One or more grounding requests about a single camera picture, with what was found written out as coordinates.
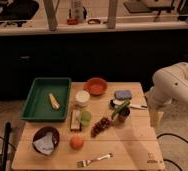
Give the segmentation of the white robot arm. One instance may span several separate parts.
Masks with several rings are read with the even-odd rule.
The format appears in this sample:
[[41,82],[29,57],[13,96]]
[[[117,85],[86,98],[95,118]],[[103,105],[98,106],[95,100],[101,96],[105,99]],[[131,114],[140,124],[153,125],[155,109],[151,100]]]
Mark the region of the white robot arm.
[[146,93],[150,124],[157,127],[162,119],[161,108],[178,100],[188,106],[188,63],[161,68],[152,76],[153,86]]

